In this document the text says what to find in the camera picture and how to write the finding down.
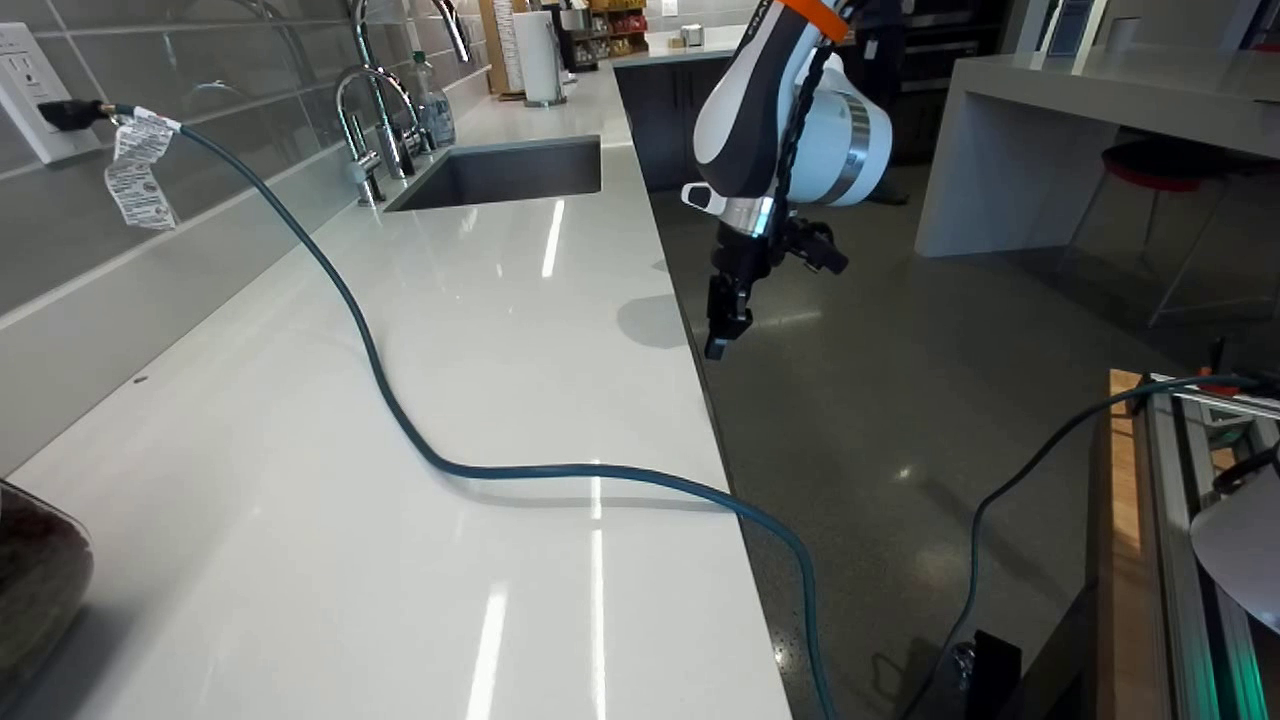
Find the dark cabinet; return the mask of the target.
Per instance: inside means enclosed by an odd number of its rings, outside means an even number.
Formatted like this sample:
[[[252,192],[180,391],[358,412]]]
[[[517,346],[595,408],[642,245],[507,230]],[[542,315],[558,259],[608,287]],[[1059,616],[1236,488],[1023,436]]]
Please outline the dark cabinet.
[[[692,132],[728,64],[726,58],[712,58],[614,67],[648,191],[678,190],[701,179]]]

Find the dark sink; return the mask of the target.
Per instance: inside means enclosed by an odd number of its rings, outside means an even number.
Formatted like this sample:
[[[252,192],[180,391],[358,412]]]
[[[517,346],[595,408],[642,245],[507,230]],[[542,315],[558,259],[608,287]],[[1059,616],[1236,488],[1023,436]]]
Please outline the dark sink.
[[[596,135],[451,149],[388,211],[419,211],[595,193],[602,188]]]

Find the shelf with goods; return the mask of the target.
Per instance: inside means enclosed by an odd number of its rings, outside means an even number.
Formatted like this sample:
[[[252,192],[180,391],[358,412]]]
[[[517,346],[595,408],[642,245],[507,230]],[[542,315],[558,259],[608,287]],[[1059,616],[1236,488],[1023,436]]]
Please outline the shelf with goods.
[[[646,0],[556,0],[562,53],[572,73],[648,53]]]

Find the black built-in oven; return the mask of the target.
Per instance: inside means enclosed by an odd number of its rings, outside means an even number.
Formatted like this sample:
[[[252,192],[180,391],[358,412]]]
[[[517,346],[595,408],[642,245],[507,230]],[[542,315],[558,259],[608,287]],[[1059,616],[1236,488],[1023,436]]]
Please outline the black built-in oven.
[[[1011,0],[858,0],[840,50],[855,87],[893,129],[895,165],[934,155],[955,64],[998,50]]]

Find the paper towel roll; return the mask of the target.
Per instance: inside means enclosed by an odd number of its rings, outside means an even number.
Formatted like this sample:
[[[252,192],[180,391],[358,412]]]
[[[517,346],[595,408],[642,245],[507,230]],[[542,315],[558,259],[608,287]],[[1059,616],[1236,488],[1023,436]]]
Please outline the paper towel roll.
[[[525,104],[531,108],[564,104],[559,38],[550,13],[516,13],[512,24]]]

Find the white island table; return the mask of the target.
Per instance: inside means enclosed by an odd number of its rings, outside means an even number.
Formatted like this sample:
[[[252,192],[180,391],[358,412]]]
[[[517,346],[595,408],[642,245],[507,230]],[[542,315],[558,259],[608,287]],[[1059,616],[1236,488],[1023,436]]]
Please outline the white island table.
[[[1280,49],[1138,44],[954,67],[916,228],[923,258],[1055,247],[1121,128],[1280,159]]]

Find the clear soap bottle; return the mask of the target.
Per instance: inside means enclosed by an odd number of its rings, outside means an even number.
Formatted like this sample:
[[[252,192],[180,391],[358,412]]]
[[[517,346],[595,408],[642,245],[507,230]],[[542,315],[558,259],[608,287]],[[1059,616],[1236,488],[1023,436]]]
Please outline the clear soap bottle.
[[[426,54],[415,50],[413,77],[417,83],[416,108],[419,124],[424,128],[429,147],[448,149],[456,142],[456,127],[451,102],[435,79],[435,72]]]

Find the tall chrome tap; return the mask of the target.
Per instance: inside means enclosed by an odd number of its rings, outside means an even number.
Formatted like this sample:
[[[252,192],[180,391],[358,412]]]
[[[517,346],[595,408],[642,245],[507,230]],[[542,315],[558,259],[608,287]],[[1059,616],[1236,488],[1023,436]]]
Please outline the tall chrome tap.
[[[428,59],[443,60],[443,86],[484,68],[477,59],[474,28],[477,15],[468,10],[471,0],[346,0],[358,61],[397,76],[407,70],[416,51]],[[388,172],[403,179],[416,174],[413,159],[422,145],[410,141],[416,115],[406,109],[399,95],[379,78],[367,81],[376,119],[379,149]]]

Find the small chrome tap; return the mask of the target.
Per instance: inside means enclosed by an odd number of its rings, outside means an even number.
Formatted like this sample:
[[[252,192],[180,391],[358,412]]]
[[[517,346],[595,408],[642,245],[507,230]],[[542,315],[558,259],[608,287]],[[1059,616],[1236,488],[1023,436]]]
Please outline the small chrome tap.
[[[379,151],[367,147],[358,118],[348,111],[346,106],[347,88],[358,77],[367,77],[369,79],[374,79],[375,83],[383,82],[387,85],[404,104],[410,114],[412,122],[408,129],[397,131],[390,126],[389,120],[384,124],[390,135],[390,145],[398,152],[398,160],[394,163],[397,168],[402,165],[402,159],[407,160],[416,154],[434,151],[436,145],[433,133],[422,124],[421,106],[413,100],[408,87],[397,76],[381,67],[366,64],[346,68],[335,81],[333,100],[342,126],[346,147],[351,155],[351,161],[347,167],[348,176],[358,190],[358,204],[371,208],[385,200],[385,195],[380,191],[375,178],[375,170],[385,161],[381,159]]]

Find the red stool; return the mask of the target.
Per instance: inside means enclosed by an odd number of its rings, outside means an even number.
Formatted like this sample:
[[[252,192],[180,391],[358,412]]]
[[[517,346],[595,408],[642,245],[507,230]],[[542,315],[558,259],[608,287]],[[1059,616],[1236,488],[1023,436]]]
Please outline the red stool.
[[[1156,328],[1164,315],[1174,311],[1172,297],[1190,270],[1206,233],[1233,186],[1233,177],[1244,173],[1249,161],[1242,152],[1166,136],[1151,136],[1116,143],[1105,149],[1100,160],[1102,172],[1091,191],[1080,219],[1064,246],[1059,260],[1060,270],[1065,268],[1085,228],[1085,222],[1108,181],[1121,181],[1149,193],[1143,225],[1142,256],[1152,245],[1156,217],[1162,199],[1172,195],[1196,193],[1208,183],[1216,184],[1219,188],[1210,210],[1188,243],[1174,277],[1166,283],[1158,302],[1149,314],[1147,325]]]

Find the orange clamp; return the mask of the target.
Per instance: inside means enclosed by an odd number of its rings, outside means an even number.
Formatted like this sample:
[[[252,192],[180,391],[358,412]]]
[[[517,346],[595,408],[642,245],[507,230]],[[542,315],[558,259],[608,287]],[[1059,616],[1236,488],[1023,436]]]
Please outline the orange clamp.
[[[1224,397],[1248,396],[1280,404],[1280,366],[1236,365],[1236,343],[1226,337],[1216,337],[1208,346],[1204,364],[1198,377],[1207,378],[1201,386]]]

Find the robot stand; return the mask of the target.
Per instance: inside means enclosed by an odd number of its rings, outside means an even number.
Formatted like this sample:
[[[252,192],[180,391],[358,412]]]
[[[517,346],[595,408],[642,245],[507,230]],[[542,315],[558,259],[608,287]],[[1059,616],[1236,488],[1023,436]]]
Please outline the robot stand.
[[[1101,419],[1091,557],[1097,720],[1280,720],[1280,611],[1252,614],[1196,552],[1220,477],[1280,448],[1280,402],[1185,388],[1130,397],[1114,370]]]

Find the dark glass jar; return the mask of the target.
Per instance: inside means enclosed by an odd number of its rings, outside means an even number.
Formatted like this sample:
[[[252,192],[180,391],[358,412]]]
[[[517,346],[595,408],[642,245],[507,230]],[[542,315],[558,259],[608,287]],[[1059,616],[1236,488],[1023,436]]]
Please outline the dark glass jar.
[[[70,628],[93,574],[90,536],[69,514],[0,479],[0,715]]]

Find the black bracket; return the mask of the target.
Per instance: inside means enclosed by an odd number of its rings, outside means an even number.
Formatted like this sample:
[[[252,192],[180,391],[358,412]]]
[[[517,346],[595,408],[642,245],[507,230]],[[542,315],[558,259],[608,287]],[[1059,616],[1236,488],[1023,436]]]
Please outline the black bracket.
[[[977,630],[942,656],[942,676],[957,697],[956,720],[1011,720],[1021,685],[1024,652],[996,634]]]

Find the white wall socket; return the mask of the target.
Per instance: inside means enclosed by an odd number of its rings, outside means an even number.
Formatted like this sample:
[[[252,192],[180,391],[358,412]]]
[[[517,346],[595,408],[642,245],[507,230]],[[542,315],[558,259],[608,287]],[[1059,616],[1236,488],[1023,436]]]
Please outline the white wall socket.
[[[42,102],[69,99],[65,85],[28,26],[0,23],[0,106],[46,165],[100,149],[93,131],[59,131],[38,110]]]

